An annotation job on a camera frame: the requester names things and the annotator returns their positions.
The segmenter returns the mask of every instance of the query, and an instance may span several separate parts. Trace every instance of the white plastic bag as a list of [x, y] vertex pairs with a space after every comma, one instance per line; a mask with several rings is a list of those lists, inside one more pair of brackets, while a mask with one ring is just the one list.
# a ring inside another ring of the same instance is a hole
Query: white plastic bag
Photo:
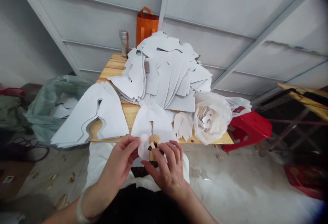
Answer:
[[[233, 117], [237, 117], [251, 111], [250, 101], [241, 97], [224, 97], [213, 92], [197, 92], [195, 95], [194, 129], [195, 136], [203, 144], [208, 145], [220, 139], [226, 132]], [[200, 107], [208, 106], [213, 112], [211, 126], [207, 131], [199, 125], [198, 112]], [[243, 106], [240, 113], [233, 111]]]

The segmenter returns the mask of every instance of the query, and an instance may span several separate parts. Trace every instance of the black pants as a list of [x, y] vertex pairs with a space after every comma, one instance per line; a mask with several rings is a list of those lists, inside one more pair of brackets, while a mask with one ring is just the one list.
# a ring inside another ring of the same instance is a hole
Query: black pants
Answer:
[[136, 184], [121, 189], [97, 223], [188, 223], [176, 203], [162, 191]]

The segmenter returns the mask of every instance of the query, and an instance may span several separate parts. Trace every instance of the wooden table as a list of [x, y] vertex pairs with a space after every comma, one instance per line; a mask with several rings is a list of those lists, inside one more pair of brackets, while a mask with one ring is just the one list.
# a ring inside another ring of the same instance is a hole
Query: wooden table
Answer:
[[[303, 94], [304, 92], [312, 92], [312, 93], [315, 93], [320, 96], [324, 96], [324, 97], [328, 98], [328, 92], [325, 92], [322, 90], [303, 88], [303, 87], [287, 85], [287, 84], [280, 84], [280, 83], [277, 83], [277, 85], [283, 90], [295, 88], [296, 91], [298, 91], [301, 94]], [[321, 117], [324, 121], [328, 121], [328, 107], [327, 106], [317, 103], [307, 97], [300, 96], [295, 92], [290, 92], [289, 95], [292, 96], [294, 99], [296, 99], [301, 104], [303, 104], [306, 108], [308, 108], [309, 110], [314, 112], [317, 116]]]
[[[126, 58], [122, 57], [120, 54], [113, 54], [110, 61], [107, 63], [106, 67], [104, 68], [103, 72], [99, 76], [99, 79], [97, 80], [97, 83], [100, 82], [109, 82], [114, 89], [116, 90], [115, 86], [112, 84], [111, 81], [108, 81], [107, 78], [117, 75], [122, 75], [123, 70], [125, 69], [124, 64], [126, 62]], [[131, 104], [129, 102], [126, 102], [121, 99], [123, 112], [128, 124], [128, 127], [130, 131], [132, 130], [132, 126], [134, 123], [134, 120], [136, 118], [136, 115], [140, 109], [139, 105]], [[92, 134], [92, 137], [90, 139], [90, 142], [119, 142], [121, 138], [114, 138], [114, 139], [108, 139], [108, 140], [99, 140], [97, 137], [97, 132], [102, 127], [102, 122], [100, 120], [97, 120], [95, 123], [93, 123], [90, 127], [90, 133]], [[188, 141], [185, 141], [183, 138], [179, 139], [179, 143], [195, 143], [195, 144], [201, 144], [201, 142], [195, 137], [194, 130], [192, 131], [192, 137], [188, 139]], [[222, 138], [219, 140], [216, 140], [213, 142], [213, 144], [233, 144], [232, 139], [230, 138], [229, 134], [227, 132], [224, 133]]]
[[[287, 90], [294, 88], [299, 93], [303, 94], [305, 92], [312, 92], [324, 97], [328, 98], [328, 93], [322, 90], [317, 89], [311, 89], [311, 88], [304, 88], [304, 87], [298, 87], [293, 85], [287, 85], [287, 84], [281, 84], [277, 83], [277, 85], [282, 90]], [[282, 122], [282, 123], [289, 123], [289, 125], [286, 127], [283, 132], [278, 135], [278, 137], [272, 141], [272, 143], [268, 144], [264, 148], [262, 148], [259, 152], [260, 156], [265, 156], [269, 151], [272, 151], [282, 140], [284, 137], [286, 137], [292, 130], [295, 130], [299, 135], [300, 138], [292, 144], [288, 150], [286, 150], [286, 153], [291, 152], [294, 150], [297, 146], [299, 146], [304, 141], [307, 141], [310, 143], [310, 145], [314, 148], [315, 151], [318, 153], [321, 152], [321, 149], [315, 144], [315, 142], [310, 138], [310, 136], [315, 133], [320, 126], [328, 126], [328, 107], [320, 104], [318, 102], [313, 101], [312, 99], [309, 99], [307, 97], [301, 96], [295, 92], [289, 92], [290, 96], [292, 96], [295, 100], [300, 102], [302, 105], [305, 106], [305, 109], [294, 119], [294, 120], [276, 120], [276, 119], [268, 119], [270, 122]], [[318, 115], [320, 118], [322, 118], [324, 121], [302, 121], [302, 119], [310, 112], [314, 112], [316, 115]], [[304, 132], [300, 128], [297, 127], [298, 124], [307, 124], [307, 125], [313, 125], [308, 131]]]

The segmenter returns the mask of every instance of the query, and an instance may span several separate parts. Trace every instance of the wooden tabletop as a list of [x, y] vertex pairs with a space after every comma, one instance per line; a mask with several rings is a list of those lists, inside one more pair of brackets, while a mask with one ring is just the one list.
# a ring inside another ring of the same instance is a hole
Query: wooden tabletop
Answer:
[[[100, 82], [109, 82], [114, 89], [116, 90], [115, 86], [112, 84], [111, 81], [108, 81], [107, 78], [112, 76], [118, 76], [122, 75], [123, 70], [125, 69], [124, 64], [126, 62], [126, 58], [122, 57], [120, 54], [113, 54], [110, 61], [107, 63], [106, 67], [104, 68], [103, 72], [99, 76], [99, 79], [97, 80], [97, 83]], [[140, 109], [139, 105], [128, 103], [121, 99], [123, 112], [125, 115], [125, 119], [127, 121], [128, 127], [130, 129], [130, 132], [132, 130], [132, 126], [134, 123], [134, 120], [136, 119], [137, 113]], [[108, 140], [99, 140], [97, 137], [97, 132], [102, 127], [101, 120], [97, 120], [95, 123], [93, 123], [90, 127], [90, 133], [92, 134], [92, 137], [90, 139], [90, 142], [119, 142], [121, 138], [114, 138], [114, 139], [108, 139]], [[201, 144], [201, 142], [195, 137], [194, 130], [192, 131], [192, 137], [188, 139], [188, 141], [185, 141], [183, 138], [179, 139], [179, 143], [195, 143], [195, 144]], [[222, 138], [219, 140], [216, 140], [213, 142], [213, 144], [233, 144], [232, 139], [230, 138], [229, 134], [227, 132], [224, 133]]]
[[[301, 94], [303, 94], [304, 92], [312, 92], [312, 93], [315, 93], [320, 96], [324, 96], [324, 97], [328, 98], [328, 93], [325, 91], [322, 91], [322, 90], [304, 88], [304, 87], [298, 87], [298, 86], [294, 86], [294, 85], [287, 85], [287, 84], [280, 84], [280, 83], [277, 83], [277, 85], [283, 90], [295, 88], [296, 91], [300, 92]], [[289, 95], [291, 95], [294, 99], [296, 99], [297, 101], [302, 103], [306, 108], [308, 108], [309, 110], [314, 112], [316, 115], [321, 117], [324, 121], [328, 121], [328, 107], [327, 106], [317, 103], [317, 102], [313, 101], [312, 99], [301, 96], [294, 92], [290, 92]]]

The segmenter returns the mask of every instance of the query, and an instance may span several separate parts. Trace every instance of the bracelet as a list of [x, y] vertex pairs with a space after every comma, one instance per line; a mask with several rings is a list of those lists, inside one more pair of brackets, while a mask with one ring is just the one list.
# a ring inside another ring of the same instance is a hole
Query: bracelet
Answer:
[[93, 218], [93, 219], [87, 219], [82, 212], [82, 201], [83, 201], [83, 197], [85, 192], [88, 190], [89, 188], [87, 188], [81, 195], [80, 199], [78, 200], [78, 204], [76, 207], [76, 218], [78, 220], [78, 224], [91, 224], [91, 223], [95, 223], [99, 218], [100, 215]]

